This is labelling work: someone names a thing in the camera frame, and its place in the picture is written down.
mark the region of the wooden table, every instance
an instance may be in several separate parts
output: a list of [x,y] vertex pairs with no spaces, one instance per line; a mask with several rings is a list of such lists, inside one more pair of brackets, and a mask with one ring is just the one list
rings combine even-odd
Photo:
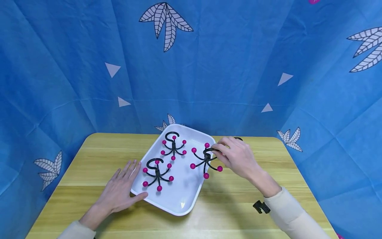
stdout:
[[[140,160],[158,135],[96,133],[82,145],[29,232],[28,239],[56,238],[97,200],[116,169]],[[296,168],[284,144],[271,137],[243,137],[258,163],[296,197],[333,238],[334,230]],[[225,169],[213,173],[194,209],[184,217],[168,214],[145,201],[111,215],[97,239],[287,239],[269,215],[252,207],[262,195],[249,182]]]

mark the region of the blue fabric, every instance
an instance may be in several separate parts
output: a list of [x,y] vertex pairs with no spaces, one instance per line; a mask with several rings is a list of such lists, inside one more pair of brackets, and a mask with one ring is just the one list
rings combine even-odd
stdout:
[[175,120],[280,138],[339,234],[382,237],[381,9],[0,1],[0,238],[25,237],[88,135]]

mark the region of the sleeve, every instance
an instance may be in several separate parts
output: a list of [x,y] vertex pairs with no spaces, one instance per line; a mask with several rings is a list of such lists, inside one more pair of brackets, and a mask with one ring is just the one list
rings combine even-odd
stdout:
[[74,221],[57,239],[94,239],[95,235],[95,231],[83,226],[79,221]]
[[273,221],[291,239],[330,239],[286,188],[264,202]]

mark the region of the wrist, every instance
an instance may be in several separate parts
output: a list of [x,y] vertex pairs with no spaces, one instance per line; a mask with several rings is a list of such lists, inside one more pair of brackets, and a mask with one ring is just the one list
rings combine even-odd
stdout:
[[111,211],[95,203],[79,220],[83,226],[95,231],[98,226],[111,214]]
[[281,186],[263,169],[251,176],[248,180],[265,198],[273,197],[282,190]]

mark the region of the white leaf print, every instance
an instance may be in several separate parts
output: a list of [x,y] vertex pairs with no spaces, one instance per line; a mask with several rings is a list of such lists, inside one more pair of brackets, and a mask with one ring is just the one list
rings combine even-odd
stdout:
[[156,128],[157,130],[160,130],[160,131],[163,131],[163,130],[165,130],[163,127],[158,127],[158,126],[155,126],[155,128]]
[[47,170],[49,172],[55,172],[55,170],[54,170],[54,163],[52,161],[50,161],[50,160],[47,160],[47,159],[36,159],[34,161],[34,163],[37,166],[39,166],[39,167],[41,167],[41,168],[43,168],[43,169],[45,169],[45,170]]
[[167,4],[167,9],[177,28],[182,31],[194,31],[192,27],[169,4]]
[[378,31],[382,31],[382,28],[367,29],[365,31],[361,31],[360,33],[356,33],[356,34],[348,37],[347,39],[352,40],[352,41],[364,41]]
[[354,54],[354,57],[358,56],[359,54],[364,53],[365,51],[375,47],[376,45],[382,43],[382,32],[378,31],[375,34],[368,37],[362,45],[358,48],[357,52]]
[[141,22],[148,22],[154,20],[155,11],[157,10],[158,6],[162,3],[157,3],[154,6],[151,6],[149,9],[147,9],[144,14],[141,16],[139,21]]
[[49,186],[49,184],[51,184],[53,181],[44,181],[44,183],[42,184],[42,189],[41,191],[44,191],[44,189]]
[[295,149],[295,150],[297,150],[297,151],[300,151],[300,152],[303,151],[303,150],[300,148],[300,146],[298,146],[298,144],[296,144],[296,143],[286,143],[286,145],[288,145],[289,147],[291,147],[291,148],[293,148],[293,149]]
[[40,172],[39,175],[44,181],[53,181],[58,176],[53,172]]
[[168,8],[166,8],[166,35],[164,52],[168,51],[175,42],[176,26],[173,22]]
[[58,153],[56,160],[54,161],[54,170],[56,174],[60,174],[61,164],[62,164],[62,151]]
[[167,114],[167,118],[168,118],[168,123],[170,125],[175,124],[175,119],[174,119],[174,117],[172,117],[172,115]]
[[155,35],[157,36],[157,39],[159,37],[159,33],[162,30],[163,23],[165,22],[166,14],[165,14],[165,4],[161,3],[157,9],[155,10],[154,15],[154,28],[155,28]]
[[287,143],[289,141],[290,130],[286,131],[283,136],[283,141]]
[[292,137],[289,139],[288,143],[296,143],[297,140],[300,138],[301,132],[300,127],[297,127],[295,133],[292,135]]
[[382,46],[377,47],[363,61],[356,65],[350,72],[361,72],[366,70],[382,60]]
[[283,138],[284,138],[284,134],[283,134],[283,132],[281,132],[281,131],[277,131],[277,133],[278,133],[278,135],[280,136],[280,138],[282,139],[282,140],[284,140]]
[[39,176],[43,179],[42,189],[43,191],[53,180],[55,180],[61,171],[62,165],[62,151],[60,151],[54,162],[47,159],[37,159],[34,163],[49,172],[40,172]]

